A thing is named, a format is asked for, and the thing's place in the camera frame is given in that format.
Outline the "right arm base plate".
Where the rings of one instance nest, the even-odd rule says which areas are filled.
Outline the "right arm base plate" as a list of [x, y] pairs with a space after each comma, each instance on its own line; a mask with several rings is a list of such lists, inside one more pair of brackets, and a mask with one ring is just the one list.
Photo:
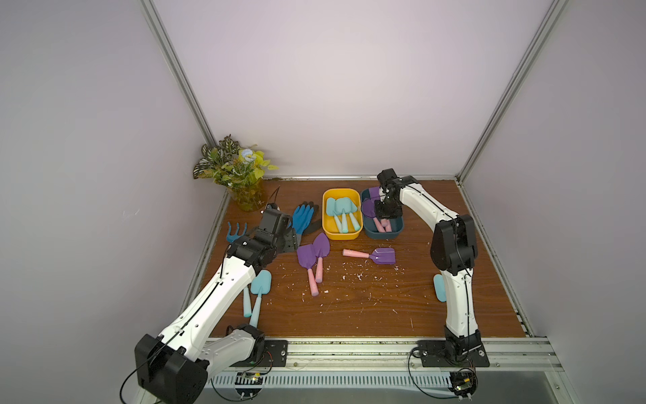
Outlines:
[[488, 368], [491, 362], [485, 347], [460, 351], [447, 340], [420, 340], [417, 342], [418, 358], [423, 367], [437, 368]]

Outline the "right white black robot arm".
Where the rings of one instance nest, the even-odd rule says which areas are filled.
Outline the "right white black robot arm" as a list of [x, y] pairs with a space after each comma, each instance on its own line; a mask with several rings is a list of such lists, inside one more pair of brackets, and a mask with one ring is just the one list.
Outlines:
[[375, 203], [378, 218], [400, 217], [406, 206], [432, 229], [430, 256], [440, 270], [446, 294], [446, 350], [455, 361], [461, 360], [482, 346], [473, 301], [478, 257], [474, 219], [444, 206], [412, 176], [400, 177], [388, 168], [377, 179], [381, 188]]

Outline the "teal plastic storage box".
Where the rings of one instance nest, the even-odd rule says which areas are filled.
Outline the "teal plastic storage box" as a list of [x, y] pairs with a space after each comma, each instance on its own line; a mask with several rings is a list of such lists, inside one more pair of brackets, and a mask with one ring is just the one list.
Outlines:
[[[361, 193], [361, 212], [362, 212], [362, 204], [363, 200], [369, 199], [368, 195], [368, 189], [364, 190]], [[392, 240], [396, 239], [398, 235], [401, 234], [401, 232], [404, 229], [404, 221], [402, 217], [396, 218], [396, 219], [390, 219], [391, 224], [392, 224], [392, 229], [393, 232], [385, 232], [385, 233], [380, 233], [377, 231], [375, 225], [373, 224], [373, 221], [366, 217], [363, 213], [363, 221], [364, 221], [364, 230], [367, 233], [367, 236], [375, 239], [375, 240]]]

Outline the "purple pointed shovel top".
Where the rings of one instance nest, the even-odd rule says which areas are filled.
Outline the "purple pointed shovel top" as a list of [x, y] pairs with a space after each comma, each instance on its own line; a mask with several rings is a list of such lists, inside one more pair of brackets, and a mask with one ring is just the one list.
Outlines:
[[363, 200], [362, 213], [373, 221], [373, 224], [375, 225], [378, 232], [385, 233], [385, 228], [383, 227], [381, 220], [378, 219], [376, 215], [375, 202], [377, 200], [378, 199], [373, 198]]

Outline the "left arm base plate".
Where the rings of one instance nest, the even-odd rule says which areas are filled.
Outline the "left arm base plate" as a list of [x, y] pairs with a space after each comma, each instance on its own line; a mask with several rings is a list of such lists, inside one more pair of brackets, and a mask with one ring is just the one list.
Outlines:
[[253, 367], [286, 367], [289, 353], [289, 342], [286, 339], [269, 339], [265, 341], [264, 351], [257, 357], [257, 360], [250, 358], [236, 362], [231, 368], [253, 368]]

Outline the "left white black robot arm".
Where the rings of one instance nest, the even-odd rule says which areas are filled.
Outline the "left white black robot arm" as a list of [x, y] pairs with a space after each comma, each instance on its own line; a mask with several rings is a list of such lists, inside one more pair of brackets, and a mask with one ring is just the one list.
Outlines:
[[193, 403], [207, 381], [223, 370], [262, 363], [265, 334], [257, 327], [259, 306], [254, 306], [247, 324], [212, 345], [207, 341], [243, 291], [257, 283], [257, 295], [267, 293], [267, 266], [284, 252], [291, 224], [289, 214], [267, 205], [259, 226], [229, 245], [215, 275], [178, 318], [158, 335], [141, 338], [132, 373], [139, 387], [163, 403]]

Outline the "teal shovel sideways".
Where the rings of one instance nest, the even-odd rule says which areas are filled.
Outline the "teal shovel sideways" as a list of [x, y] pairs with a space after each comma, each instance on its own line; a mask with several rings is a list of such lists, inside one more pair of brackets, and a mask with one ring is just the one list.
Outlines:
[[361, 226], [360, 226], [360, 224], [358, 222], [358, 219], [357, 219], [357, 217], [355, 215], [358, 208], [356, 207], [355, 203], [348, 197], [346, 198], [345, 206], [346, 206], [346, 211], [348, 212], [348, 214], [350, 216], [350, 220], [351, 220], [351, 223], [353, 224], [353, 228], [354, 228], [355, 232], [359, 232], [361, 230]]

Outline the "yellow plastic storage box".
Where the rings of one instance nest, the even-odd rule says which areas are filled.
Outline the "yellow plastic storage box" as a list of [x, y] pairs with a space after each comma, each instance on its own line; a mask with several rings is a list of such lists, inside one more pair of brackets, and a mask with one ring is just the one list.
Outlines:
[[[338, 200], [350, 200], [353, 207], [342, 213], [336, 208]], [[358, 238], [363, 230], [363, 217], [360, 212], [361, 198], [357, 190], [337, 188], [326, 190], [322, 197], [322, 227], [331, 240], [350, 241]]]

